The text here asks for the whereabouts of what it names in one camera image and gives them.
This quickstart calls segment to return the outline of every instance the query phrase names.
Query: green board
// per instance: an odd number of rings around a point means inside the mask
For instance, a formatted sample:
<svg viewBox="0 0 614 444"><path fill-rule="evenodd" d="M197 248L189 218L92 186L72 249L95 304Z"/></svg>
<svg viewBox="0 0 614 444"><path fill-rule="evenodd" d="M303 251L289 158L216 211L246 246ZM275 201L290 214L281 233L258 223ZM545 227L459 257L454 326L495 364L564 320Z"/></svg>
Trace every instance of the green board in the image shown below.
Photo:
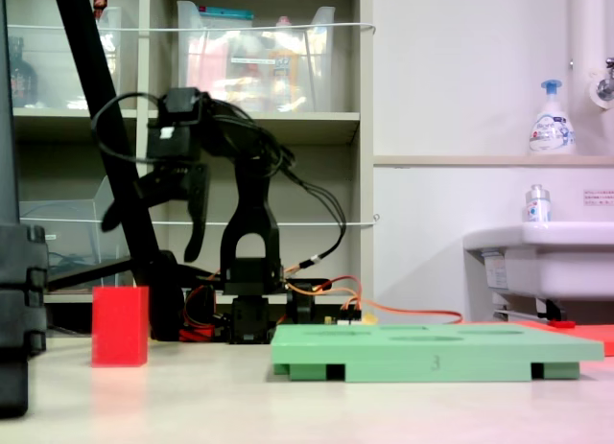
<svg viewBox="0 0 614 444"><path fill-rule="evenodd" d="M291 380L512 382L577 379L603 344L517 324L281 325L273 373Z"/></svg>

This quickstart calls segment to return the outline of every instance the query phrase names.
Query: clear plastic container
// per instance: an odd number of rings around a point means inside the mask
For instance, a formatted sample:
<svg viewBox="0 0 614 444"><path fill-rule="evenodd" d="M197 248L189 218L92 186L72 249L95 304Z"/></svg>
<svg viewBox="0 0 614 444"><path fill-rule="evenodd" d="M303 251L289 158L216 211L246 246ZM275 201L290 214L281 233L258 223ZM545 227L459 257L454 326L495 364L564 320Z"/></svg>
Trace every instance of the clear plastic container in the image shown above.
<svg viewBox="0 0 614 444"><path fill-rule="evenodd" d="M105 177L93 199L19 203L22 223L40 225L45 229L51 277L129 255L121 226L107 233L103 233L100 228L99 221L112 200L110 185ZM90 290L93 286L129 284L130 274L120 273L84 283L75 289Z"/></svg>
<svg viewBox="0 0 614 444"><path fill-rule="evenodd" d="M118 94L136 90L136 32L114 29L134 27L121 8L106 8L99 21L106 62ZM10 39L21 38L21 63L27 65L35 92L15 106L87 109L87 102L64 30L9 28ZM12 67L16 53L12 54ZM15 80L12 78L13 96ZM134 100L121 107L134 108Z"/></svg>
<svg viewBox="0 0 614 444"><path fill-rule="evenodd" d="M196 5L179 1L177 9L179 27L195 29L179 32L179 86L197 87L247 112L332 111L331 27L240 30L251 24L227 19L224 24L234 27L206 31L213 27ZM312 24L332 23L334 13L320 8Z"/></svg>

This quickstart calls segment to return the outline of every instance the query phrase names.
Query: shelf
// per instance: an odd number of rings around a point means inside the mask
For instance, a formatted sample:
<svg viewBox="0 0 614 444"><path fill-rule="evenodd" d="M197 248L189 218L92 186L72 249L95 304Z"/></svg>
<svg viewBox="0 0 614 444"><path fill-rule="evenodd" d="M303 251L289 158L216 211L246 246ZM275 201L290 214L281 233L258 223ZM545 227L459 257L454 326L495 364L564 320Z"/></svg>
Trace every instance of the shelf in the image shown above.
<svg viewBox="0 0 614 444"><path fill-rule="evenodd" d="M90 143L88 110L69 108L14 108L15 135L18 142ZM130 139L136 129L136 110L122 110Z"/></svg>
<svg viewBox="0 0 614 444"><path fill-rule="evenodd" d="M344 145L354 139L361 114L352 112L250 113L284 145ZM150 119L157 111L150 111Z"/></svg>
<svg viewBox="0 0 614 444"><path fill-rule="evenodd" d="M234 295L217 295L216 302L220 305L230 305ZM272 305L285 305L286 295L269 295L269 303ZM316 303L320 305L342 305L347 301L349 295L319 295L316 297ZM51 303L92 303L93 297L91 293L46 293L44 302Z"/></svg>
<svg viewBox="0 0 614 444"><path fill-rule="evenodd" d="M614 156L571 154L516 156L439 156L379 155L373 157L376 167L614 167Z"/></svg>
<svg viewBox="0 0 614 444"><path fill-rule="evenodd" d="M91 293L45 293L43 301L49 303L92 303Z"/></svg>

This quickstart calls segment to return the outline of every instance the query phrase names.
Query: table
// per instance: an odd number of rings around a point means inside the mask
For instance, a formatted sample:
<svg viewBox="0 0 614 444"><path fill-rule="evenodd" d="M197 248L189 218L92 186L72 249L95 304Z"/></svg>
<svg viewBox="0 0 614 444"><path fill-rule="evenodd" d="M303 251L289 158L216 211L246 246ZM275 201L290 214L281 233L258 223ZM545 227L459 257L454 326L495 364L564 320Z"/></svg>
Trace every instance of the table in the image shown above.
<svg viewBox="0 0 614 444"><path fill-rule="evenodd" d="M137 368L89 366L91 339L48 339L6 444L614 442L614 358L579 381L290 383L269 346L152 342Z"/></svg>

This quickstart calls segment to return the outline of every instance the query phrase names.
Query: soap dispenser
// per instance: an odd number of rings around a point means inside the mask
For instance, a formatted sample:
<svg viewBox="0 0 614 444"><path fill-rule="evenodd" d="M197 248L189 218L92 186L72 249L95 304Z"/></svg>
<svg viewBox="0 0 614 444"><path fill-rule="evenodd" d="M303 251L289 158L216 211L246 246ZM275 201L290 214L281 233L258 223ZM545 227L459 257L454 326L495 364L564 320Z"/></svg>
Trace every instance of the soap dispenser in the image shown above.
<svg viewBox="0 0 614 444"><path fill-rule="evenodd" d="M529 150L531 154L575 154L576 134L567 113L558 101L556 90L562 86L559 80L541 83L546 89L546 104L533 125Z"/></svg>

